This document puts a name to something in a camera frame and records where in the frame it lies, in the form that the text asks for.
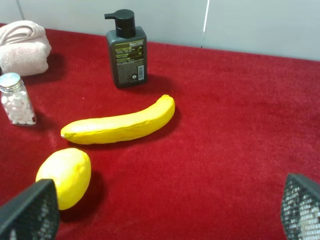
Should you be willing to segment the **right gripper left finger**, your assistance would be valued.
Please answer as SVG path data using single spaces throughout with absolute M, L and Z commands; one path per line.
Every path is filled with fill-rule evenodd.
M 2 240 L 54 240 L 60 223 L 52 179 L 41 179 L 0 207 Z

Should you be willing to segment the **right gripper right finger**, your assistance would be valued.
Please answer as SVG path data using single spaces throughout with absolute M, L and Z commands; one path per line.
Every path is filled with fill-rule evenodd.
M 287 175 L 281 224 L 288 240 L 320 238 L 320 184 L 302 174 Z

